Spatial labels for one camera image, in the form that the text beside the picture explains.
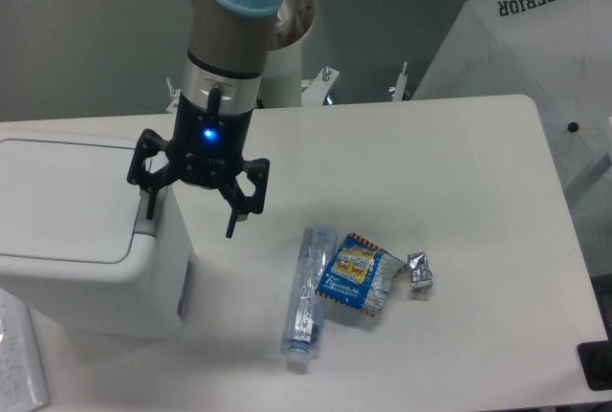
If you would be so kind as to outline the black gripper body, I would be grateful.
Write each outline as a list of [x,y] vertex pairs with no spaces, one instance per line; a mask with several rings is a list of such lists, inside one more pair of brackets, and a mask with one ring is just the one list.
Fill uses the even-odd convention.
[[233,184],[243,171],[243,149],[252,112],[210,115],[179,97],[173,136],[165,149],[169,172],[187,184],[206,188]]

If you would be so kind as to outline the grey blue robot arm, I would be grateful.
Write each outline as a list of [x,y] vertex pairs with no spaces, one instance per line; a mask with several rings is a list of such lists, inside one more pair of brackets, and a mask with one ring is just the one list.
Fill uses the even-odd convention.
[[173,135],[142,131],[127,181],[153,219],[160,191],[177,181],[218,190],[236,223],[264,209],[270,162],[243,149],[277,13],[285,0],[190,0],[192,26]]

